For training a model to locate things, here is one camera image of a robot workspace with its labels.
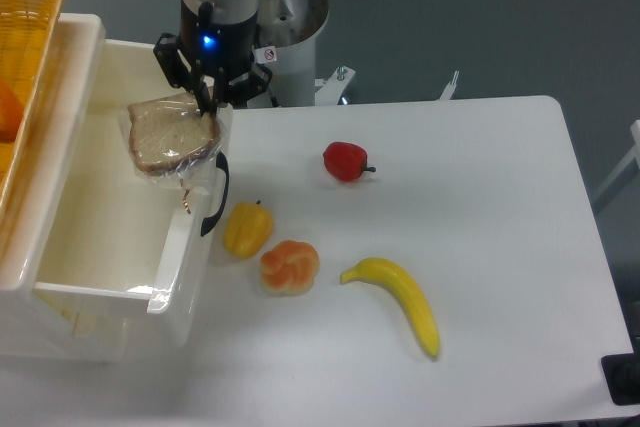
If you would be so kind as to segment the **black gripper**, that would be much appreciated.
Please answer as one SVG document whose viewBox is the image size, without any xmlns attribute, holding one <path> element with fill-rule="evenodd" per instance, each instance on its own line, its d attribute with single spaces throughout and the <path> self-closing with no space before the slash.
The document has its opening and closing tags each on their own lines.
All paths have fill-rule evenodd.
<svg viewBox="0 0 640 427">
<path fill-rule="evenodd" d="M 182 4 L 179 33 L 163 33 L 153 48 L 169 85 L 192 94 L 201 115 L 265 93 L 272 79 L 271 70 L 257 64 L 252 52 L 257 16 L 227 24 L 215 14 L 208 1 L 196 11 Z"/>
</svg>

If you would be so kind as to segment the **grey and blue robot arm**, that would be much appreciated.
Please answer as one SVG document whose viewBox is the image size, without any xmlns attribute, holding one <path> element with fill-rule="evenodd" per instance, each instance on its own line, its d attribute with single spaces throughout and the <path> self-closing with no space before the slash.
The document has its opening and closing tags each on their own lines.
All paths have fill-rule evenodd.
<svg viewBox="0 0 640 427">
<path fill-rule="evenodd" d="M 179 33 L 164 33 L 153 52 L 168 81 L 193 95 L 201 115 L 262 93 L 272 72 L 256 59 L 266 26 L 262 0 L 181 0 Z"/>
</svg>

